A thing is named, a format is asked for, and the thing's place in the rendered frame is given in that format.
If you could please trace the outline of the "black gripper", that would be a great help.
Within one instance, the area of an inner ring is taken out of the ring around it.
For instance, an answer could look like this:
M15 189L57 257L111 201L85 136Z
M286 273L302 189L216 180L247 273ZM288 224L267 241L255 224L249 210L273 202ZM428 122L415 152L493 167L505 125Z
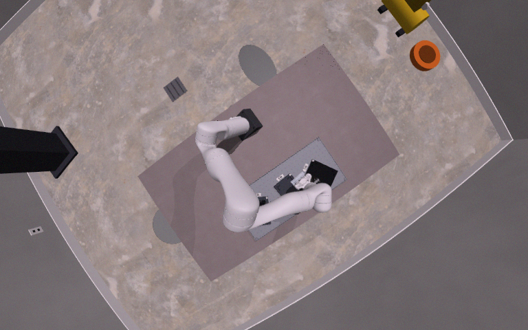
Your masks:
M310 182L313 182L313 183L319 183L320 180L317 178L317 177L313 177L314 179L311 179ZM297 189L297 191L301 191L303 190L302 188L301 189Z

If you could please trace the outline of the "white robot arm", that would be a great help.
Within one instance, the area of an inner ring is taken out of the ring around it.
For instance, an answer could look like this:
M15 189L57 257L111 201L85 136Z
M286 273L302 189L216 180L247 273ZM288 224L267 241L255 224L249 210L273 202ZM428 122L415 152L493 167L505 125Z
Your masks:
M225 193L224 226L232 232L245 232L281 217L311 209L321 213L328 212L331 209L331 187L325 183L310 182L309 173L294 184L296 189L302 188L302 191L289 192L260 206L259 198L241 176L228 152L216 147L217 139L226 140L242 135L249 128L249 122L241 116L197 125L195 143L211 178L221 183Z

